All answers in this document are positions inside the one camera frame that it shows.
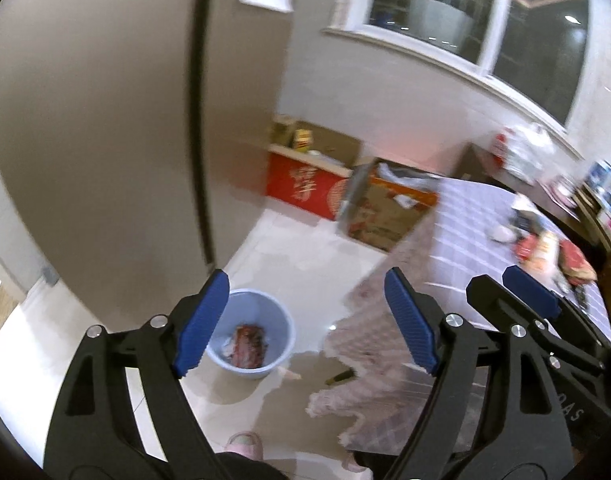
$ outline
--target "window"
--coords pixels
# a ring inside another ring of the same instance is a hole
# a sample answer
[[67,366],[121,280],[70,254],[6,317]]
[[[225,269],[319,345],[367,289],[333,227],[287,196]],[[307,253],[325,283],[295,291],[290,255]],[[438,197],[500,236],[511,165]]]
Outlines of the window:
[[374,0],[368,23],[476,63],[492,0]]
[[588,33],[588,0],[512,0],[494,75],[565,124]]
[[392,43],[463,73],[562,133],[586,62],[590,4],[339,0],[333,27]]

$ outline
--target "metal screw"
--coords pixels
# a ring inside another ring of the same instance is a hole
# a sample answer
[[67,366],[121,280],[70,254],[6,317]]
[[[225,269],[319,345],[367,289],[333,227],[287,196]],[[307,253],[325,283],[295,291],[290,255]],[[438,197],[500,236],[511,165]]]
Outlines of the metal screw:
[[152,328],[163,328],[168,323],[168,317],[163,314],[159,314],[158,316],[154,316],[150,320],[150,326]]
[[525,337],[525,334],[527,333],[525,331],[525,328],[523,328],[521,325],[512,325],[512,334],[514,334],[517,337]]
[[92,337],[93,339],[100,336],[102,333],[103,327],[101,325],[92,325],[86,332],[87,336]]
[[463,324],[463,318],[458,314],[448,314],[445,316],[445,322],[448,323],[448,325],[456,328]]

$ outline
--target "window frame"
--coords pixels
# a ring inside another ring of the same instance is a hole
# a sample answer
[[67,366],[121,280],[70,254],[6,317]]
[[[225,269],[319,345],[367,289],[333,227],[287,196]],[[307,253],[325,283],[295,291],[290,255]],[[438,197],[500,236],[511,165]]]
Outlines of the window frame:
[[481,52],[476,63],[457,54],[392,30],[367,24],[373,0],[336,0],[329,32],[394,48],[418,57],[478,86],[484,87],[555,133],[555,138],[577,158],[582,130],[591,113],[593,94],[599,83],[601,59],[611,48],[611,9],[607,0],[588,0],[588,33],[584,63],[572,107],[565,124],[506,82],[493,75],[506,31],[511,0],[494,0]]

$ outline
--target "blue gripper pad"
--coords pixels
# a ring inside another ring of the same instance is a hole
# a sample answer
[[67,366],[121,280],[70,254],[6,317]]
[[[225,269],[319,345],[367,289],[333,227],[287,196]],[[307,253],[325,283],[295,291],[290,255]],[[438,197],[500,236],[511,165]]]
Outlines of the blue gripper pad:
[[227,274],[223,270],[215,270],[199,294],[186,298],[196,299],[197,303],[176,343],[176,357],[172,366],[179,377],[185,377],[200,363],[229,297],[230,280]]
[[520,267],[512,266],[505,270],[503,285],[539,316],[545,319],[559,317],[558,298]]
[[425,368],[428,374],[434,374],[439,367],[434,333],[394,269],[385,275],[385,299],[414,362]]

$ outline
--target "cardboard box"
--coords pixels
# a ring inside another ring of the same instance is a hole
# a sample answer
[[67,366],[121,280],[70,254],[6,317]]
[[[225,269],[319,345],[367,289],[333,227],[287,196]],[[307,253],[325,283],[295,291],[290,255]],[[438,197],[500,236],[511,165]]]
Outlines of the cardboard box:
[[[310,150],[338,160],[340,164],[293,150],[290,136],[285,132],[297,129],[312,131]],[[272,141],[267,195],[334,220],[361,152],[361,141],[316,124],[304,121],[293,124],[285,116],[275,124]]]
[[[380,162],[386,162],[391,168],[408,168],[383,158],[375,158],[363,167],[362,181],[350,198],[345,222],[348,235],[352,238],[377,249],[390,251],[437,204],[439,195],[380,178],[377,174]],[[412,199],[414,204],[410,206],[412,201],[402,196]]]

